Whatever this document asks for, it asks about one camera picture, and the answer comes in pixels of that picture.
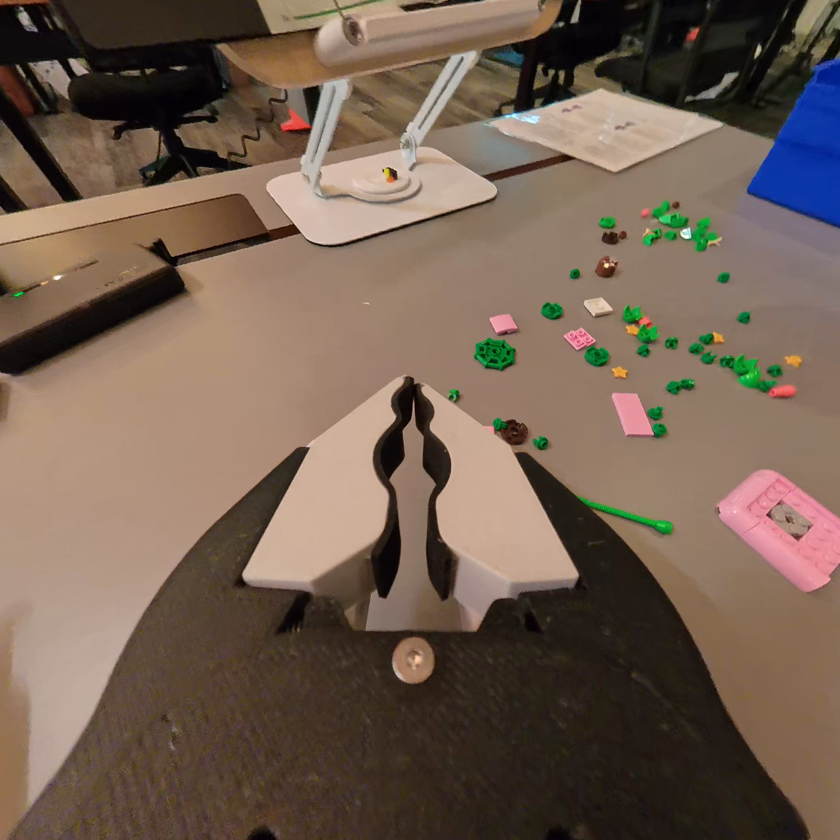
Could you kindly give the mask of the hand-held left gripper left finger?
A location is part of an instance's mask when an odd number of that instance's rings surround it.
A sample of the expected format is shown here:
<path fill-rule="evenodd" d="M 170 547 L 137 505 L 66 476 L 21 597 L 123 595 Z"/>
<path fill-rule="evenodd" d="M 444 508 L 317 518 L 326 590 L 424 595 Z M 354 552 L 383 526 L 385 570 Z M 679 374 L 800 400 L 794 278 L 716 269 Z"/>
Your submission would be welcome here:
<path fill-rule="evenodd" d="M 392 476 L 414 395 L 413 378 L 397 377 L 310 442 L 245 583 L 337 601 L 387 597 L 402 549 Z"/>

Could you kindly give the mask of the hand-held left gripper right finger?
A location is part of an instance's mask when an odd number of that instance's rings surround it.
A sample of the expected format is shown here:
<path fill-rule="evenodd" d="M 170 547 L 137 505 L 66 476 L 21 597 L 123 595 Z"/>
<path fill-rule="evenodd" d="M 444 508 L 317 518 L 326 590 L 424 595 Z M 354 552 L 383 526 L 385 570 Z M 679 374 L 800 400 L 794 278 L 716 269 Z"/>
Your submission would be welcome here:
<path fill-rule="evenodd" d="M 429 580 L 442 601 L 486 614 L 499 600 L 576 586 L 579 572 L 510 446 L 430 385 L 415 385 Z"/>

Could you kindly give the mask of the grey round tile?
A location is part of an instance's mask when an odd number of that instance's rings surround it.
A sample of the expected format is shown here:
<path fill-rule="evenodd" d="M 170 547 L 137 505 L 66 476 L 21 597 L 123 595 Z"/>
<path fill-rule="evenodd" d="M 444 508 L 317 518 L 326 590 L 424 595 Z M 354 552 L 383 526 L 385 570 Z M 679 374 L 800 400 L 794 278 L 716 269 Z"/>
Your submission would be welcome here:
<path fill-rule="evenodd" d="M 812 528 L 812 522 L 807 517 L 783 502 L 769 510 L 768 518 L 796 541 L 801 540 Z"/>

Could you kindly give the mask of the white book stand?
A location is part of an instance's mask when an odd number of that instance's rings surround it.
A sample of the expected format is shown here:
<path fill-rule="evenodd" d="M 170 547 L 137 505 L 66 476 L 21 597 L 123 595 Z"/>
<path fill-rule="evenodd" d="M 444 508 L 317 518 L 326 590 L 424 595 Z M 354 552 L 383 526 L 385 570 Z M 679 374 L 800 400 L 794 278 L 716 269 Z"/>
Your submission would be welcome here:
<path fill-rule="evenodd" d="M 333 19 L 318 30 L 220 44 L 233 64 L 264 84 L 321 86 L 299 168 L 270 180 L 269 197 L 320 246 L 347 245 L 493 201 L 491 181 L 424 141 L 480 52 L 542 35 L 559 10 L 560 2 L 544 2 L 539 13 L 497 10 L 480 17 L 476 9 L 450 8 Z M 396 151 L 325 164 L 355 78 L 441 59 L 444 67 Z M 397 183 L 385 183 L 387 166 L 398 171 Z"/>

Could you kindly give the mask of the instruction booklet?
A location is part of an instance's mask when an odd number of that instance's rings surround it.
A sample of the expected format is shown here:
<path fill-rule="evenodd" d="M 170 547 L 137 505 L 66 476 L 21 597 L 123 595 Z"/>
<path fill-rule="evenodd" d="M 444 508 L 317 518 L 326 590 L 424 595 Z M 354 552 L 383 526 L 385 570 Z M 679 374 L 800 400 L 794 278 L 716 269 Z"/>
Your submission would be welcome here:
<path fill-rule="evenodd" d="M 397 13 L 419 13 L 438 9 L 478 10 L 480 17 L 501 12 L 542 11 L 544 2 L 536 1 L 258 1 L 272 35 L 318 29 L 328 21 L 345 18 L 392 16 Z"/>

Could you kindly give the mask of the green stick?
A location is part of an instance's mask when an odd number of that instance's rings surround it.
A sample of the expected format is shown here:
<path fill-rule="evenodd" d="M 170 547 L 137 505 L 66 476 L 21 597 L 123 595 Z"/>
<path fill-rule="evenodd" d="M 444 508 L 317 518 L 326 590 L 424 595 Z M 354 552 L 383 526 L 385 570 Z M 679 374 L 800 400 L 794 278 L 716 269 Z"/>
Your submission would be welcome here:
<path fill-rule="evenodd" d="M 588 508 L 604 513 L 606 515 L 620 518 L 625 521 L 634 522 L 636 524 L 641 524 L 649 529 L 655 530 L 661 534 L 669 535 L 674 531 L 674 524 L 668 520 L 662 519 L 654 519 L 654 518 L 647 518 L 641 516 L 636 513 L 632 513 L 630 511 L 625 511 L 620 508 L 611 507 L 600 502 L 596 502 L 593 500 L 588 500 L 584 497 L 578 497 L 578 499 L 583 502 Z"/>

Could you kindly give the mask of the large pink smooth tile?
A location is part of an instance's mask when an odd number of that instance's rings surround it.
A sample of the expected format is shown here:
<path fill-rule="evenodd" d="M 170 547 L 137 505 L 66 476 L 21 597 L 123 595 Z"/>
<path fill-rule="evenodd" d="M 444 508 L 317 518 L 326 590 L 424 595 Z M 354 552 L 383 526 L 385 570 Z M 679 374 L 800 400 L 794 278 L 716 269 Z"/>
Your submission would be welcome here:
<path fill-rule="evenodd" d="M 612 394 L 612 403 L 626 437 L 651 438 L 655 436 L 653 426 L 638 394 L 615 392 Z"/>

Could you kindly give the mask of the scattered small green clips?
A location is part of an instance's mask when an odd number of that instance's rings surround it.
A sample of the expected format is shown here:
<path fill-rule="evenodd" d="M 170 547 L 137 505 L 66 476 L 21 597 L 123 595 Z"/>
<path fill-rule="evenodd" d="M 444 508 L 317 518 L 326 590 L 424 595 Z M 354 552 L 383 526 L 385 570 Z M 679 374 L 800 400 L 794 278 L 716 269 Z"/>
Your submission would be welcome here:
<path fill-rule="evenodd" d="M 737 321 L 741 324 L 747 324 L 750 322 L 751 313 L 749 311 L 743 311 L 738 315 Z M 725 350 L 722 347 L 724 343 L 714 344 L 709 343 L 708 335 L 709 333 L 716 332 L 716 331 L 709 331 L 702 333 L 701 335 L 696 337 L 696 340 L 686 347 L 686 351 L 693 357 L 696 358 L 699 363 L 705 366 L 712 366 L 717 365 L 723 371 L 729 371 L 729 373 L 734 377 L 734 380 L 739 384 L 738 377 L 732 371 L 732 363 L 733 360 L 741 355 L 741 353 L 735 355 L 731 353 L 720 353 L 720 350 Z M 658 333 L 658 339 L 651 343 L 651 344 L 644 344 L 638 341 L 637 346 L 637 354 L 643 358 L 647 358 L 650 355 L 652 347 L 656 344 L 656 342 L 660 341 L 661 336 Z M 675 335 L 666 335 L 662 342 L 662 347 L 667 351 L 676 351 L 679 349 L 679 337 Z M 759 361 L 759 370 L 761 370 L 763 374 L 763 380 L 761 382 L 761 386 L 759 389 L 751 390 L 749 388 L 745 388 L 740 386 L 744 389 L 749 389 L 751 391 L 760 392 L 765 394 L 766 396 L 772 398 L 769 395 L 769 390 L 774 385 L 789 385 L 781 383 L 779 377 L 783 374 L 783 369 L 778 364 L 772 364 L 768 366 L 766 369 L 763 369 L 760 365 Z M 677 379 L 669 380 L 665 385 L 665 391 L 672 396 L 678 396 L 681 393 L 692 392 L 697 388 L 697 380 L 692 376 L 680 376 Z M 665 409 L 663 406 L 651 406 L 646 410 L 647 416 L 650 419 L 650 422 L 653 426 L 653 430 L 655 433 L 655 438 L 661 438 L 668 434 L 669 430 L 667 426 L 663 423 L 663 418 L 665 414 Z"/>

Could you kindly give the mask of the black flat box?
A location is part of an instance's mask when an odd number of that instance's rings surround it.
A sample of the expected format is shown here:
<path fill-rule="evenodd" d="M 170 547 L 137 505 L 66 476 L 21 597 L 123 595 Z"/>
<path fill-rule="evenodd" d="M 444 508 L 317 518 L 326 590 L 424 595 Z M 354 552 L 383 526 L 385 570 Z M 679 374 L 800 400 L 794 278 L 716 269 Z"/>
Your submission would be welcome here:
<path fill-rule="evenodd" d="M 186 291 L 170 260 L 140 245 L 101 251 L 1 300 L 1 372 L 21 375 Z"/>

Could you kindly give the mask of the paper in clear sleeve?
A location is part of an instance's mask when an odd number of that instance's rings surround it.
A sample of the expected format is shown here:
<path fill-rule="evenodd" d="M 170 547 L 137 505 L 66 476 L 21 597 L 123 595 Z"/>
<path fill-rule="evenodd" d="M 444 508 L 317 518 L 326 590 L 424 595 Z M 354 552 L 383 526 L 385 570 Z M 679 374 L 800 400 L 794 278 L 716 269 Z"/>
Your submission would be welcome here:
<path fill-rule="evenodd" d="M 489 121 L 524 140 L 618 173 L 705 136 L 720 121 L 603 89 Z"/>

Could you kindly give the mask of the black office chair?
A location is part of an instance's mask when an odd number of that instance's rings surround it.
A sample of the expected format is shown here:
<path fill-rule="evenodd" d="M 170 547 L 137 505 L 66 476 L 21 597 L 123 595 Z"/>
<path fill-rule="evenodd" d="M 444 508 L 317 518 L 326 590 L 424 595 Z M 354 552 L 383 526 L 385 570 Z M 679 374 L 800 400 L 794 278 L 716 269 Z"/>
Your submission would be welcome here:
<path fill-rule="evenodd" d="M 187 124 L 218 119 L 216 102 L 228 90 L 215 58 L 186 66 L 141 69 L 132 72 L 94 70 L 69 84 L 70 104 L 80 116 L 115 123 L 114 140 L 139 130 L 157 133 L 154 162 L 140 168 L 144 186 L 158 186 L 178 175 L 198 177 L 201 170 L 231 172 L 248 168 L 233 157 L 214 150 L 185 145 L 178 130 Z"/>

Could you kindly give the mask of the black chair base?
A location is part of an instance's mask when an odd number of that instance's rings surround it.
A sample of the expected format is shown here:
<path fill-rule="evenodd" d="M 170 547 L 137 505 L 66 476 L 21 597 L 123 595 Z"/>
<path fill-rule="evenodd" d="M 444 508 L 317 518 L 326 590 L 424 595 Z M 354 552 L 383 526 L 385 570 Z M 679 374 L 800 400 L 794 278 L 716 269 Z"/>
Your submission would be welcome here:
<path fill-rule="evenodd" d="M 569 98 L 578 66 L 614 51 L 621 42 L 624 1 L 562 1 L 553 25 L 512 48 L 522 55 L 516 97 L 494 111 L 499 118 Z"/>

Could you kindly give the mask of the blue plastic bin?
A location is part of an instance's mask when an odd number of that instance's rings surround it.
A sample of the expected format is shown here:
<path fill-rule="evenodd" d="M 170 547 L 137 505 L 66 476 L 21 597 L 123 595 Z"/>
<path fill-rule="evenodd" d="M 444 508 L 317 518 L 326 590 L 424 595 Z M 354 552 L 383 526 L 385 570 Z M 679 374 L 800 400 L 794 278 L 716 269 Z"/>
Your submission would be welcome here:
<path fill-rule="evenodd" d="M 839 58 L 814 69 L 748 194 L 839 226 Z"/>

